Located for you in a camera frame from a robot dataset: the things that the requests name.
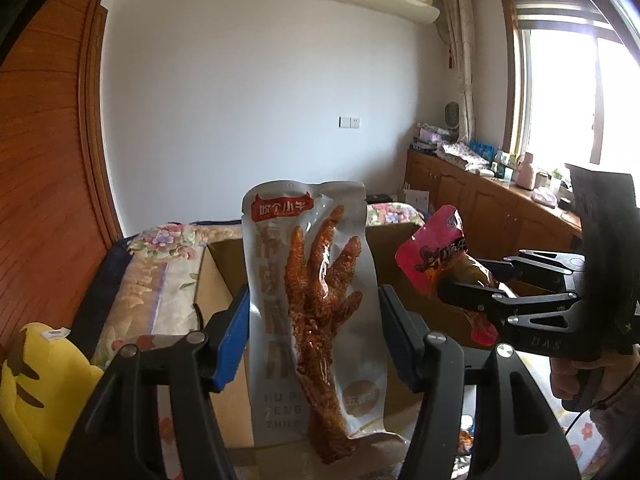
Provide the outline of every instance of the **white wall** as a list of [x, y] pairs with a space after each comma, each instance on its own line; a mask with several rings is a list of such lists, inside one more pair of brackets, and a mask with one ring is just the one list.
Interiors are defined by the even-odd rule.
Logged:
[[[115, 0], [100, 0], [101, 6], [107, 9], [107, 19], [104, 23], [104, 37], [106, 38], [110, 37], [111, 35], [111, 22], [113, 21], [111, 19], [111, 16], [113, 15], [113, 13], [111, 12], [111, 9], [113, 9], [114, 1]], [[106, 59], [108, 58], [106, 54], [108, 51], [108, 46], [109, 46], [109, 43], [107, 41], [103, 41], [102, 58], [100, 60], [100, 125], [102, 127], [103, 142], [106, 140], [104, 135], [105, 132], [110, 131], [110, 124], [109, 124], [110, 117], [108, 115], [106, 116], [104, 113], [104, 111], [106, 110], [105, 100], [104, 100], [104, 96], [106, 94], [104, 89], [104, 73], [106, 70]], [[113, 185], [113, 181], [114, 181], [113, 167], [110, 164], [109, 156], [110, 156], [110, 153], [108, 152], [107, 149], [105, 149], [104, 161], [107, 167], [107, 177], [109, 179], [109, 186], [111, 188], [111, 198], [113, 199], [113, 206], [116, 212], [116, 216], [118, 217], [118, 220], [120, 220], [120, 222], [122, 223], [122, 211], [120, 209], [120, 203], [118, 202], [118, 195], [116, 193], [115, 186]]]
[[267, 180], [396, 192], [412, 124], [443, 125], [452, 100], [433, 25], [333, 0], [114, 0], [108, 20], [103, 134], [127, 234], [239, 218]]
[[502, 0], [471, 0], [476, 23], [474, 110], [480, 142], [502, 147], [507, 113], [507, 33]]

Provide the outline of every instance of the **roller blind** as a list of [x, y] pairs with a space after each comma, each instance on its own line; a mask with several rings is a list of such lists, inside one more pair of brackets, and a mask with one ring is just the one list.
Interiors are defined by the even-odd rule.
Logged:
[[589, 0], [513, 0], [513, 4], [520, 30], [570, 30], [620, 42]]

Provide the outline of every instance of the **snack package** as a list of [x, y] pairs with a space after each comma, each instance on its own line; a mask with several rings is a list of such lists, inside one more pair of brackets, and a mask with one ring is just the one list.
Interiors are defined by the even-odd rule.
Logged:
[[[462, 220], [455, 207], [444, 205], [402, 244], [396, 262], [421, 294], [435, 297], [440, 280], [498, 287], [488, 269], [466, 254]], [[495, 344], [498, 332], [481, 312], [463, 310], [471, 323], [471, 339]]]
[[319, 478], [314, 463], [341, 463], [360, 437], [384, 431], [386, 346], [366, 216], [356, 182], [268, 182], [242, 202], [255, 447], [310, 444], [321, 462], [291, 451], [285, 462], [306, 470], [296, 478]]

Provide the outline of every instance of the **wooden door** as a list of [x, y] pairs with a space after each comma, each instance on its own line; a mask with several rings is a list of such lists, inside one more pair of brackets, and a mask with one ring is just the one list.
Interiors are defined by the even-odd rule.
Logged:
[[514, 216], [515, 249], [570, 252], [572, 230], [535, 204], [520, 202]]
[[435, 206], [440, 185], [440, 161], [434, 156], [410, 152], [406, 181], [411, 189], [429, 192], [429, 202]]
[[517, 198], [482, 180], [474, 187], [462, 219], [469, 255], [499, 260], [513, 254]]
[[442, 167], [440, 170], [440, 185], [438, 186], [437, 201], [434, 203], [435, 208], [439, 209], [444, 205], [451, 204], [455, 206], [462, 221], [468, 211], [466, 205], [469, 195], [469, 183], [471, 175], [466, 175], [462, 170], [457, 168]]
[[47, 0], [0, 65], [0, 344], [30, 321], [69, 327], [111, 246], [79, 131], [98, 1]]

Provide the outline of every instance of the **floral bedding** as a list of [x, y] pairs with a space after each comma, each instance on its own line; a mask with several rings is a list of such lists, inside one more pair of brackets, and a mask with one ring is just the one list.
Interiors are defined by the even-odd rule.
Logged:
[[401, 202], [383, 202], [367, 205], [367, 227], [385, 224], [424, 224], [417, 209]]
[[183, 335], [198, 328], [193, 307], [207, 244], [240, 238], [241, 227], [163, 224], [129, 243], [127, 267], [100, 334], [92, 363], [105, 367], [114, 342], [143, 334]]

